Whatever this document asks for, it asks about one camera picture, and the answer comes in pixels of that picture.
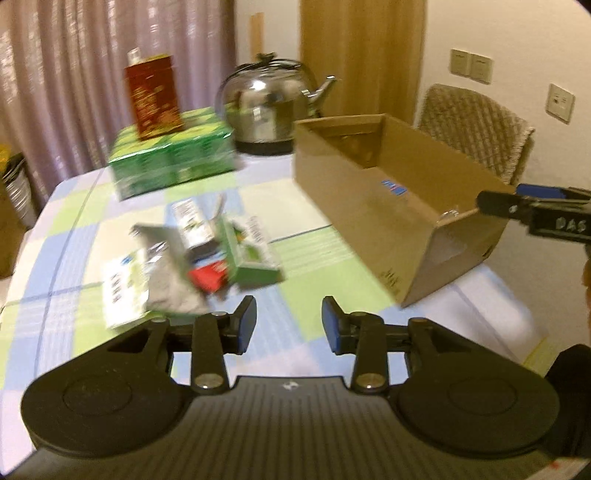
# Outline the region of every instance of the cardboard box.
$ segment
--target cardboard box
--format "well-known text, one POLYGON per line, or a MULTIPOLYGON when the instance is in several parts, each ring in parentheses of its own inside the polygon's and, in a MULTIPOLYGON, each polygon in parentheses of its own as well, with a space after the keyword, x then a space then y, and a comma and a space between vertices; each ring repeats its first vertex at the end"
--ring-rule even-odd
POLYGON ((185 130, 142 141, 119 132, 109 159, 121 199, 234 169, 232 130, 212 108, 182 114, 185 130))
POLYGON ((171 56, 150 57, 127 67, 125 74, 140 139, 183 129, 171 56))
POLYGON ((400 120, 310 119, 295 134, 297 183, 402 306, 480 264, 505 229, 475 201, 513 188, 400 120))

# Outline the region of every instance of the white wall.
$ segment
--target white wall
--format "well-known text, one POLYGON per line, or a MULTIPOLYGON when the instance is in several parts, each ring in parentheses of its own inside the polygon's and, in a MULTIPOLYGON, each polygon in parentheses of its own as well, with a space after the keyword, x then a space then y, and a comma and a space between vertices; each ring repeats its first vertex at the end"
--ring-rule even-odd
MULTIPOLYGON (((522 178, 591 189, 591 16, 575 0, 427 0, 419 98, 433 83, 482 92, 537 129, 522 178), (495 61, 491 85, 451 75, 451 48, 495 61), (570 125, 548 116, 548 85, 576 95, 570 125)), ((588 342, 583 247, 511 223, 489 265, 563 347, 588 342)))
POLYGON ((299 0, 236 0, 236 49, 238 64, 251 61, 250 16, 263 12, 263 49, 285 59, 297 59, 300 51, 299 0))

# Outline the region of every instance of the green packaged carton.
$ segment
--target green packaged carton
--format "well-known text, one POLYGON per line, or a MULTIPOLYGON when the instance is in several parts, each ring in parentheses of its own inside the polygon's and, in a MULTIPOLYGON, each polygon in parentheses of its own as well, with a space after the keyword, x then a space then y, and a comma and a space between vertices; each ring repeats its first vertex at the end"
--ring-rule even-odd
POLYGON ((256 287, 281 280, 281 267, 256 217, 219 215, 215 224, 231 283, 256 287))
POLYGON ((232 130, 212 108, 181 114, 185 130, 141 141, 135 125, 119 132, 109 159, 120 198, 234 169, 232 130))

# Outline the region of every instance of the table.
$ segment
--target table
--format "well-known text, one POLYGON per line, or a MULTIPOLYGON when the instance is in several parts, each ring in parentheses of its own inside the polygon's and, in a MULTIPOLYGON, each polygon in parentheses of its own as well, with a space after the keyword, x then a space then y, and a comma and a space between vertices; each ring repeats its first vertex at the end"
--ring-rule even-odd
MULTIPOLYGON (((102 264, 135 248, 135 223, 173 225, 171 204, 192 197, 208 216, 217 194, 226 211, 257 215, 281 259, 285 281, 255 290, 232 287, 212 310, 233 311, 243 295, 258 303, 248 352, 226 356, 237 375, 342 375, 353 356, 332 355, 320 321, 320 303, 333 295, 346 312, 380 314, 406 325, 424 316, 491 350, 544 371, 556 352, 547 334, 485 265, 406 309, 394 304, 359 258, 292 179, 290 155, 241 157, 236 172, 118 201, 111 172, 93 171, 62 182, 23 249, 0 315, 0 471, 10 471, 33 449, 20 418, 31 381, 112 338, 102 312, 102 264)), ((400 353, 389 354, 391 383, 407 377, 400 353)), ((173 377, 189 381, 189 354, 175 356, 173 377)))

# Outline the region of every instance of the stainless steel kettle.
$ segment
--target stainless steel kettle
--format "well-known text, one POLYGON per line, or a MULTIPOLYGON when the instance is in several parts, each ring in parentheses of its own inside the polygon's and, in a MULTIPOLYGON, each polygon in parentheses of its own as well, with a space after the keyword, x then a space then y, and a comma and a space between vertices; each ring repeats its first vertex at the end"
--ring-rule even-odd
POLYGON ((294 121, 320 116, 319 107, 335 77, 316 88, 311 71, 295 60, 259 54, 222 83, 218 114, 234 129, 236 148, 253 155, 280 155, 293 149, 294 121))

